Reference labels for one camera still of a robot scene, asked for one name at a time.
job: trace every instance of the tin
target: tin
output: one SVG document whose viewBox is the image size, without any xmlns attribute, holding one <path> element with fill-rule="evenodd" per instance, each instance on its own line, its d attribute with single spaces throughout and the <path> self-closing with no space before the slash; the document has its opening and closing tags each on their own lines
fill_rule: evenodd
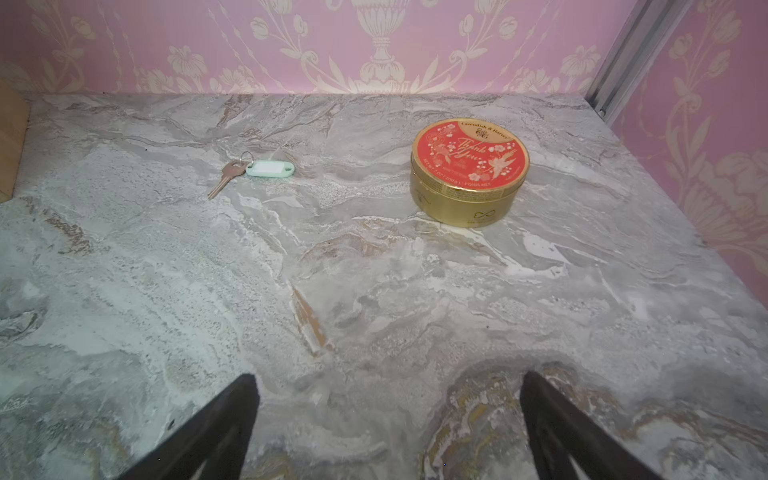
<svg viewBox="0 0 768 480">
<path fill-rule="evenodd" d="M 430 217 L 456 227 L 501 219 L 525 182 L 530 159 L 496 124 L 452 118 L 419 132 L 411 150 L 411 195 Z"/>
</svg>

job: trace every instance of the key tag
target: key tag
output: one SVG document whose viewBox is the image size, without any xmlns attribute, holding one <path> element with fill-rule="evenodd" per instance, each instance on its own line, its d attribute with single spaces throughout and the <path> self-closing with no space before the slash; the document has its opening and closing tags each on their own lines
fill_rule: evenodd
<svg viewBox="0 0 768 480">
<path fill-rule="evenodd" d="M 247 161 L 246 154 L 250 156 L 250 164 L 245 169 L 246 175 L 250 177 L 268 177 L 268 178 L 287 178 L 293 175 L 296 167 L 290 162 L 277 160 L 254 160 L 253 154 L 249 151 L 240 155 L 242 161 Z"/>
</svg>

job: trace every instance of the wall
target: wall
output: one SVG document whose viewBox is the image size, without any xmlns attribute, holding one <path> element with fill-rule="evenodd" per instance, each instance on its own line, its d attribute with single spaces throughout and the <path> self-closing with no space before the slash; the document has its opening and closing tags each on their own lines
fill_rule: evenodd
<svg viewBox="0 0 768 480">
<path fill-rule="evenodd" d="M 583 91 L 634 0 L 7 3 L 19 90 L 429 93 Z"/>
<path fill-rule="evenodd" d="M 700 0 L 614 130 L 768 305 L 768 2 Z"/>
</svg>

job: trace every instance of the metal frame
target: metal frame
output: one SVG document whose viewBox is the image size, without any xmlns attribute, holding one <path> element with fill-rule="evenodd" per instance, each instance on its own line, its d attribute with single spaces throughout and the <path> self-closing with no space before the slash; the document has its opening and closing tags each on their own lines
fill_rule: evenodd
<svg viewBox="0 0 768 480">
<path fill-rule="evenodd" d="M 638 0 L 586 99 L 613 124 L 693 0 Z"/>
<path fill-rule="evenodd" d="M 661 480 L 538 373 L 525 374 L 520 405 L 541 480 L 578 480 L 571 458 L 595 480 Z"/>
<path fill-rule="evenodd" d="M 253 375 L 241 375 L 119 480 L 237 480 L 259 408 Z M 520 390 L 528 444 L 541 480 L 661 480 L 536 372 Z"/>
<path fill-rule="evenodd" d="M 241 375 L 119 480 L 237 480 L 259 408 L 256 377 Z"/>
</svg>

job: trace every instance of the bird illustration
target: bird illustration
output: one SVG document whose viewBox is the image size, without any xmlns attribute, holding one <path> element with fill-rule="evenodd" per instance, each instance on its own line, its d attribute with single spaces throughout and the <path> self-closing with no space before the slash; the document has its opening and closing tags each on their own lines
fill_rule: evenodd
<svg viewBox="0 0 768 480">
<path fill-rule="evenodd" d="M 445 157 L 445 161 L 448 162 L 448 165 L 451 164 L 451 152 L 445 147 L 445 144 L 436 145 L 435 153 Z"/>
<path fill-rule="evenodd" d="M 512 155 L 517 153 L 517 150 L 512 150 L 507 152 L 506 154 L 503 154 L 499 158 L 492 158 L 488 164 L 493 167 L 493 177 L 496 178 L 499 175 L 502 174 L 502 170 L 504 170 L 506 167 L 512 165 L 512 163 L 516 160 L 515 158 L 511 159 L 510 161 L 507 161 L 508 158 L 510 158 Z"/>
</svg>

